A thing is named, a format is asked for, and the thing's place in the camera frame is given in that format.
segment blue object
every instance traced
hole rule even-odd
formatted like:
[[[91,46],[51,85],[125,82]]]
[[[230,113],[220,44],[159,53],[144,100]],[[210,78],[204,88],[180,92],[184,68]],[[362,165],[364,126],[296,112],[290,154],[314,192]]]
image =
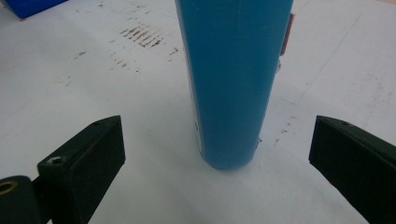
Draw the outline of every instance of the blue object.
[[[200,150],[215,168],[253,158],[292,0],[176,0]]]
[[[54,7],[67,0],[4,0],[21,19],[30,17],[47,8]]]

